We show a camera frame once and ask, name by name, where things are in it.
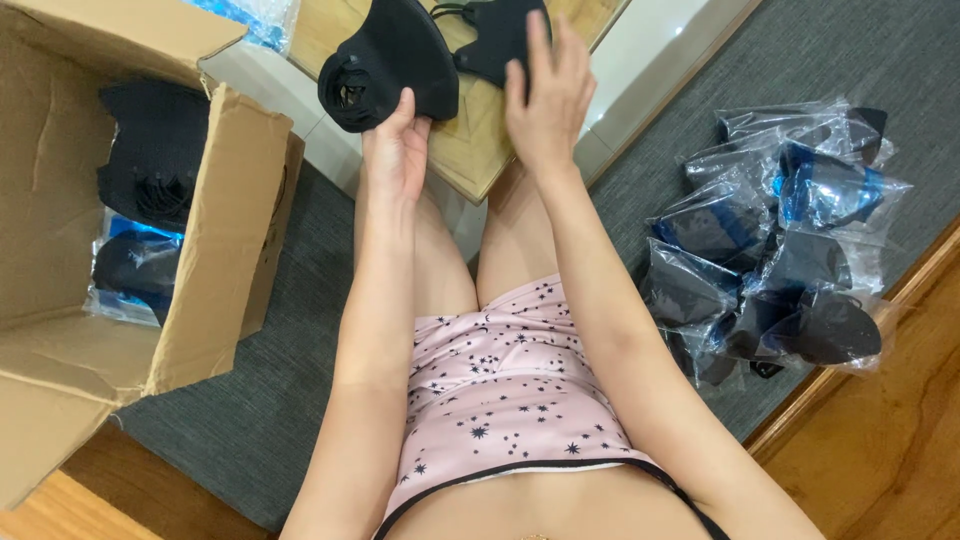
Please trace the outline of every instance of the belly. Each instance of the belly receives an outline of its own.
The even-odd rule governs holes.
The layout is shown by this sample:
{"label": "belly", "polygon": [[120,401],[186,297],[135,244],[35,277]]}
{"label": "belly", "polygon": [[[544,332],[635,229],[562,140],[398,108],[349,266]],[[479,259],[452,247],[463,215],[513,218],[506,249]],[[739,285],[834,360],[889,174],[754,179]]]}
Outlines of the belly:
{"label": "belly", "polygon": [[414,504],[388,540],[709,540],[692,510],[630,465],[517,473],[442,489]]}

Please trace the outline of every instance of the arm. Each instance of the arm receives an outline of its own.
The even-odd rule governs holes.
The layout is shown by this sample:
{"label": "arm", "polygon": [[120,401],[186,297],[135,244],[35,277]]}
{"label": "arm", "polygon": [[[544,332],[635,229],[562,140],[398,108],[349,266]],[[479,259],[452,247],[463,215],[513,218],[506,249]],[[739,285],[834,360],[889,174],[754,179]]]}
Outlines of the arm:
{"label": "arm", "polygon": [[414,215],[429,121],[413,92],[363,135],[367,205],[330,400],[282,540],[367,540],[396,485],[414,327]]}
{"label": "arm", "polygon": [[587,48],[560,20],[555,60],[528,21],[533,87],[508,76],[507,125],[553,227],[564,292],[594,373],[633,443],[734,538],[822,539],[686,381],[613,248],[572,147],[595,82]]}

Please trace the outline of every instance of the leg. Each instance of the leg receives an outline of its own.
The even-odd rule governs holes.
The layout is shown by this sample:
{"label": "leg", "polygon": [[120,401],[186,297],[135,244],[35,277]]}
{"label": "leg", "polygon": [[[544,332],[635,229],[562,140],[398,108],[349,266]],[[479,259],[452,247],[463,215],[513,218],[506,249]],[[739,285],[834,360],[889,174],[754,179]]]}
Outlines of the leg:
{"label": "leg", "polygon": [[[361,172],[353,217],[354,266],[367,215],[367,182]],[[418,317],[460,315],[477,310],[476,287],[437,205],[425,187],[417,203],[415,307]]]}
{"label": "leg", "polygon": [[550,218],[533,180],[516,160],[497,180],[488,199],[477,301],[486,306],[506,292],[557,271]]}

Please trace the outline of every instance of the gray carpet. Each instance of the gray carpet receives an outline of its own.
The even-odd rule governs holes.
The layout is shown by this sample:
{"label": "gray carpet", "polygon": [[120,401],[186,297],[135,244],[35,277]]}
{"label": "gray carpet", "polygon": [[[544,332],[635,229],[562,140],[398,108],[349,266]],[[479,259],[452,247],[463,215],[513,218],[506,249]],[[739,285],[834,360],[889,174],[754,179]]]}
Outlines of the gray carpet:
{"label": "gray carpet", "polygon": [[[829,98],[891,112],[888,173],[917,186],[883,261],[893,283],[960,211],[960,2],[766,0],[593,189],[628,267],[646,217],[685,195],[675,165],[714,140],[712,110]],[[261,526],[279,529],[320,426],[351,278],[353,203],[306,167],[264,330],[226,375],[120,412],[123,428]],[[708,399],[739,438],[803,378],[748,379]]]}

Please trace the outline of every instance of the cardboard box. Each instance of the cardboard box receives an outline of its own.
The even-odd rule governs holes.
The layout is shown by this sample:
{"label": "cardboard box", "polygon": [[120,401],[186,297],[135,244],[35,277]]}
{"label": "cardboard box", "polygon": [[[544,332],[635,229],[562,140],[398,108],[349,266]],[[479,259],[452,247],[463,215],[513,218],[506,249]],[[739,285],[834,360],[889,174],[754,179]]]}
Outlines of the cardboard box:
{"label": "cardboard box", "polygon": [[103,215],[96,169],[114,130],[97,90],[137,77],[214,88],[197,62],[245,31],[180,0],[0,0],[4,507],[113,410],[228,371],[241,334],[262,324],[302,142],[288,140],[288,118],[225,85],[208,92],[204,159],[163,329],[81,311]]}

